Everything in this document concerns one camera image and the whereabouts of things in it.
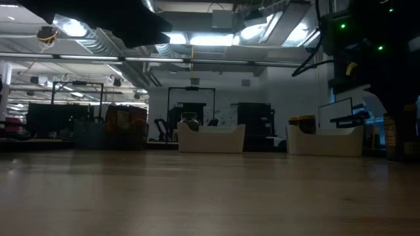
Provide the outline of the wide black cabinet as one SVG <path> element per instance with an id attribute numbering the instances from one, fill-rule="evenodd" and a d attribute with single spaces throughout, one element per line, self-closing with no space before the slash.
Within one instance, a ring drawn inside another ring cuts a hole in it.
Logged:
<path id="1" fill-rule="evenodd" d="M 72 133 L 75 120 L 92 121 L 91 106 L 31 103 L 26 115 L 26 124 L 37 138 L 57 137 L 62 130 Z"/>

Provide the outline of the green lid spice jar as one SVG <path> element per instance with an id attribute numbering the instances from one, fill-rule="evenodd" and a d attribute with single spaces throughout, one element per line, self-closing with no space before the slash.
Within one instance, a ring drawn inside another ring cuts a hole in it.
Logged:
<path id="1" fill-rule="evenodd" d="M 195 112 L 181 113 L 181 123 L 186 123 L 188 127 L 195 132 L 199 131 L 200 122 L 197 120 L 198 115 Z"/>

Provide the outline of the bright ceiling light panel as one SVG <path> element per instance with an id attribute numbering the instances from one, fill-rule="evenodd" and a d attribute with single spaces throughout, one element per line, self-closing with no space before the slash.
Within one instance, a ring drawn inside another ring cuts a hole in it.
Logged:
<path id="1" fill-rule="evenodd" d="M 198 46 L 231 46 L 234 40 L 233 34 L 215 35 L 215 34 L 196 34 L 190 40 L 191 45 Z"/>
<path id="2" fill-rule="evenodd" d="M 174 45 L 185 45 L 188 40 L 183 32 L 167 32 L 165 33 L 169 38 L 169 43 Z"/>

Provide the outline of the taco seasoning packet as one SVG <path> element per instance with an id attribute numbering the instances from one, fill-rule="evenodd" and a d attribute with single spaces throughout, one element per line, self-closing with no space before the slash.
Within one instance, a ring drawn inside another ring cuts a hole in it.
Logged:
<path id="1" fill-rule="evenodd" d="M 127 106 L 109 105 L 106 112 L 107 142 L 112 149 L 129 150 L 131 148 L 130 111 Z"/>
<path id="2" fill-rule="evenodd" d="M 130 136 L 135 149 L 142 150 L 146 147 L 149 130 L 147 112 L 144 108 L 129 106 Z"/>

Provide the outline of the black office chair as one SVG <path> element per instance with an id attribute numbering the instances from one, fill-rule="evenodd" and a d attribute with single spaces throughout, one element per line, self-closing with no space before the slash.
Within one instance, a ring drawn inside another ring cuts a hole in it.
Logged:
<path id="1" fill-rule="evenodd" d="M 172 142 L 174 127 L 171 123 L 168 123 L 162 118 L 155 119 L 154 124 L 159 132 L 158 141 Z"/>

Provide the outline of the white board black frame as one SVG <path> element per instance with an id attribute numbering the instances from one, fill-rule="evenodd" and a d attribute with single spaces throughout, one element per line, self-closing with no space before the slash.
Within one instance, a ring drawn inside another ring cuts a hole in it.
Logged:
<path id="1" fill-rule="evenodd" d="M 332 119 L 352 115 L 352 98 L 345 98 L 318 108 L 318 128 L 336 129 Z"/>

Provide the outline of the red crate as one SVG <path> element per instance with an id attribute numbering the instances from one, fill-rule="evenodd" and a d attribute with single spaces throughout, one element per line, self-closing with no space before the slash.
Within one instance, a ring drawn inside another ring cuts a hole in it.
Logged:
<path id="1" fill-rule="evenodd" d="M 12 123 L 11 125 L 5 125 L 5 131 L 11 134 L 23 134 L 26 130 L 24 127 L 18 126 L 18 124 L 22 124 L 22 120 L 20 118 L 15 117 L 6 117 L 6 122 Z"/>

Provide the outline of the grey tilted monitor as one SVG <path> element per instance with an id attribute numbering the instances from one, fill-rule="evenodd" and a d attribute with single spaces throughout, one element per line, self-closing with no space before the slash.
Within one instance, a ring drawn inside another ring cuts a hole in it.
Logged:
<path id="1" fill-rule="evenodd" d="M 366 94 L 362 97 L 364 105 L 367 107 L 368 111 L 374 117 L 382 117 L 383 114 L 386 112 L 383 104 L 381 103 L 380 99 L 376 97 L 374 94 Z"/>

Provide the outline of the black desk equipment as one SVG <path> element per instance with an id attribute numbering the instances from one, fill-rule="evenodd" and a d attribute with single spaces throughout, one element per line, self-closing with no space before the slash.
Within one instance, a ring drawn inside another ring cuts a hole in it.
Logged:
<path id="1" fill-rule="evenodd" d="M 364 126 L 366 119 L 370 118 L 368 111 L 360 111 L 354 115 L 347 115 L 331 119 L 331 123 L 335 123 L 336 128 L 352 128 L 357 126 Z"/>

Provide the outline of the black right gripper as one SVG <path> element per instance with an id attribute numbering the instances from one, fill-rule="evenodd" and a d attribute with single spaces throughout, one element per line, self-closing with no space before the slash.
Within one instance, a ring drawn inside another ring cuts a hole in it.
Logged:
<path id="1" fill-rule="evenodd" d="M 334 41 L 334 90 L 342 93 L 362 85 L 396 118 L 396 160 L 419 160 L 417 107 L 420 95 L 420 49 L 408 39 Z"/>

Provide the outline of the grey ceiling box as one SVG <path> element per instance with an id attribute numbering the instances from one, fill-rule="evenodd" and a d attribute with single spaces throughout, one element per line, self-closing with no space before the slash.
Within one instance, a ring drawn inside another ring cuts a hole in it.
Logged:
<path id="1" fill-rule="evenodd" d="M 232 12 L 229 10 L 213 10 L 212 23 L 213 30 L 231 30 L 232 29 Z"/>

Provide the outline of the white plastic bin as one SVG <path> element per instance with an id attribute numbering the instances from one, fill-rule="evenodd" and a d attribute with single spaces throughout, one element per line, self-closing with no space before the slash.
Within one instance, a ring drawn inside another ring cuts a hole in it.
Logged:
<path id="1" fill-rule="evenodd" d="M 287 151 L 291 155 L 360 157 L 364 126 L 319 129 L 315 134 L 304 133 L 296 125 L 287 126 Z"/>
<path id="2" fill-rule="evenodd" d="M 199 126 L 193 131 L 178 123 L 178 150 L 185 153 L 242 153 L 246 125 L 236 127 Z"/>

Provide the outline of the black machine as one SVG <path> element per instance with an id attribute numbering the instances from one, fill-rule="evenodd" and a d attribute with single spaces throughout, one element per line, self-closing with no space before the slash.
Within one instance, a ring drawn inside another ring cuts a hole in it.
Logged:
<path id="1" fill-rule="evenodd" d="M 196 119 L 199 123 L 203 124 L 203 111 L 206 103 L 193 103 L 193 102 L 179 102 L 177 106 L 180 108 L 180 118 L 182 119 L 183 113 L 195 113 Z"/>

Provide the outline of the tall black cabinet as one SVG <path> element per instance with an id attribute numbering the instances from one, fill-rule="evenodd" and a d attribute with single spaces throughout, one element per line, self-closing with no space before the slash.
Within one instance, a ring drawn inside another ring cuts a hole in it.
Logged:
<path id="1" fill-rule="evenodd" d="M 237 107 L 237 124 L 245 125 L 244 151 L 273 150 L 272 109 L 267 103 L 241 102 Z"/>

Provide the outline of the white low device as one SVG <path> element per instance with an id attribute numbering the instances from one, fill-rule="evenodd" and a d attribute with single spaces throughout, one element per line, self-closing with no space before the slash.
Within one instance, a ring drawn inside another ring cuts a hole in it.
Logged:
<path id="1" fill-rule="evenodd" d="M 285 149 L 287 147 L 287 140 L 278 136 L 267 136 L 266 142 L 273 148 Z"/>

